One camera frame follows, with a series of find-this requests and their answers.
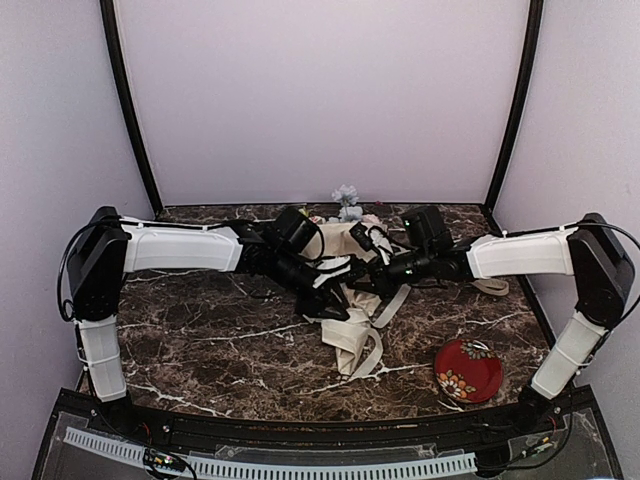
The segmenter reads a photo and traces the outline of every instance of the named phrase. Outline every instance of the marble tabletop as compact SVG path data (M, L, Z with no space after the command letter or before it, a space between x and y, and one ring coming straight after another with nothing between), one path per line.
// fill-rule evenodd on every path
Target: marble tabletop
M400 228L399 215L411 207L365 204L364 211ZM282 208L171 207L159 220L268 219ZM306 208L313 215L338 213L337 204ZM488 229L476 206L442 205L441 211L455 238ZM230 418L384 420L504 405L516 401L548 351L518 282L507 280L511 292L506 297L464 283L413 289L380 331L382 363L369 376L349 381L338 374L335 349L322 343L320 326L295 315L294 296L271 280L149 270L130 276L122 291L123 368L136 404ZM435 380L436 352L459 337L485 342L503 362L502 387L483 405L455 406Z

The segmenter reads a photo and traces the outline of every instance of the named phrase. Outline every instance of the black pole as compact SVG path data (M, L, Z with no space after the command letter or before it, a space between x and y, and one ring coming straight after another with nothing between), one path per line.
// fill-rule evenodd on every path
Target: black pole
M524 104L527 99L527 91L529 90L529 81L531 80L531 72L533 70L533 61L536 56L536 47L538 45L538 34L540 33L540 23L542 21L542 7L544 0L531 0L529 4L529 19L527 20L527 33L524 37L524 46L522 48L522 58L520 59L520 70L518 71L518 80L516 81L516 89L513 94L513 102L511 103L511 111L509 112L509 120L507 120L507 128L502 139L502 146L498 154L498 161L493 172L489 193L484 201L484 206L489 212L498 202L498 196L507 175L509 160L513 153L513 146L516 143Z
M111 59L111 69L113 70L113 79L116 82L118 97L120 98L120 107L124 122L129 132L129 140L133 148L133 154L136 157L138 170L142 176L144 188L147 191L147 197L151 203L151 208L156 213L160 213L163 209L158 186L153 178L149 157L144 148L138 118L133 107L133 99L131 90L129 89L129 81L127 80L127 72L124 67L124 58L122 56L122 47L120 45L120 37L118 35L118 22L116 20L116 12L113 0L100 0L100 9L102 10L102 23L104 25L104 34L107 39L107 47L109 49L109 58Z

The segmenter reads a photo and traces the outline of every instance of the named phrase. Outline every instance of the white wall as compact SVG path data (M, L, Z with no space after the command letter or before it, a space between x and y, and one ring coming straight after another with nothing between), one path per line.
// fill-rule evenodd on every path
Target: white wall
M538 55L497 219L510 229L598 211L640 237L640 2L546 2ZM640 255L625 243L640 275ZM534 287L560 332L573 280ZM640 312L616 329L593 385L626 475L640 478Z
M55 303L62 250L100 205L151 211L98 1L3 0L0 32L0 477L24 480L80 370Z
M118 5L165 203L484 200L527 0Z

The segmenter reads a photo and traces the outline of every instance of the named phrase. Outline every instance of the red plate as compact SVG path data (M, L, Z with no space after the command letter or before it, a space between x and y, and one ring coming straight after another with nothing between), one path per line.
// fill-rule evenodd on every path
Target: red plate
M476 340L446 343L436 355L435 372L444 393L456 402L486 402L502 385L500 359Z

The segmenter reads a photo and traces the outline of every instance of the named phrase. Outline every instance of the white vent grille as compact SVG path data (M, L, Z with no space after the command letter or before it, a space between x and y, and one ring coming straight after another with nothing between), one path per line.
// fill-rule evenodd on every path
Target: white vent grille
M67 428L65 443L112 460L143 468L144 447ZM202 480L422 480L477 471L475 454L430 460L354 466L289 466L238 463L189 455L186 460Z

